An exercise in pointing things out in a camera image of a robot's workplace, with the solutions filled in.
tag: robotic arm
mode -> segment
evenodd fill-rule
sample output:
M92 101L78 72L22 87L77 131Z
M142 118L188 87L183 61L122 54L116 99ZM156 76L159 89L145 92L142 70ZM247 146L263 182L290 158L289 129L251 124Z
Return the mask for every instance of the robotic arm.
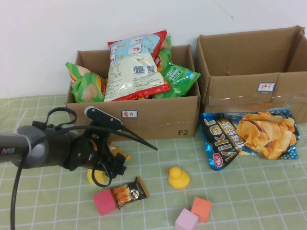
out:
M57 111L68 112L75 118L57 126L48 125L49 116ZM90 125L62 128L63 125L73 124L77 114L66 107L55 108L48 113L46 122L33 121L31 126L19 127L17 134L0 134L0 162L11 161L18 167L12 192L11 230L15 229L15 203L22 169L59 165L73 171L77 167L85 167L92 169L92 179L96 185L107 187L112 179L123 175L126 170L125 156L114 156L109 150L107 139L111 133L158 150L127 129L119 119L95 107L87 107L85 115L91 119ZM77 129L85 131L82 135L71 132ZM95 170L106 172L108 184L100 184L95 179Z

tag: barcode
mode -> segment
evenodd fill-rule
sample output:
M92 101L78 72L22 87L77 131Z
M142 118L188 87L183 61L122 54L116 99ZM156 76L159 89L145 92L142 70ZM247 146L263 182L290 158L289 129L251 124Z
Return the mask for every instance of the barcode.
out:
M145 74L145 73L155 73L154 66L147 66L147 71L145 66L132 66L133 74Z
M133 74L145 74L144 66L133 66Z
M149 73L155 73L154 66L147 66Z

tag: open cardboard box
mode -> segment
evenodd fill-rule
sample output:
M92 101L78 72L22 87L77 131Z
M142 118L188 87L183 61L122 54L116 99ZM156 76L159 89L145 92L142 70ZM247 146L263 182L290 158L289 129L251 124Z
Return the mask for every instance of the open cardboard box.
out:
M174 64L195 71L190 45L174 46L172 52ZM76 65L85 67L102 78L107 78L109 64L110 50L78 51ZM193 137L199 105L200 91L197 83L186 97L96 103L76 103L70 85L66 102L66 106L77 113L77 121L74 123L76 126L90 123L84 110L88 106L94 106L120 119L128 129L144 139ZM124 138L116 135L110 136L113 141L122 139Z
M201 111L289 109L307 122L307 39L300 26L200 35Z

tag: rubber duck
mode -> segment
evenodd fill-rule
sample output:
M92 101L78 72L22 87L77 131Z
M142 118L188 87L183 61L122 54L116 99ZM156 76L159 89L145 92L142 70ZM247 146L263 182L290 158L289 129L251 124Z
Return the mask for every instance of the rubber duck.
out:
M186 171L181 170L178 167L173 167L167 171L168 182L174 188L185 188L190 183L190 177Z

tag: green checkered tablecloth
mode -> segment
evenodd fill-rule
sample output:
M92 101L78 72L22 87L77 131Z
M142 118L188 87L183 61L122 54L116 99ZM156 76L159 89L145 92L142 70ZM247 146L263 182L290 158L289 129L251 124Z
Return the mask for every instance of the green checkered tablecloth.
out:
M12 133L18 122L45 121L54 107L64 106L65 95L0 99L0 130ZM53 124L68 115L52 117ZM132 160L112 185L140 176L151 197L99 217L93 195L101 188L89 185L87 170L69 172L60 167L24 170L17 196L18 230L173 230L183 208L194 197L212 201L207 224L198 230L307 230L307 124L299 125L299 160L237 157L227 168L213 171L208 164L200 129L194 138L151 140L159 151L132 141L116 145ZM167 182L167 170L179 166L191 176L190 185L176 190ZM9 229L10 201L17 168L0 165L0 230Z

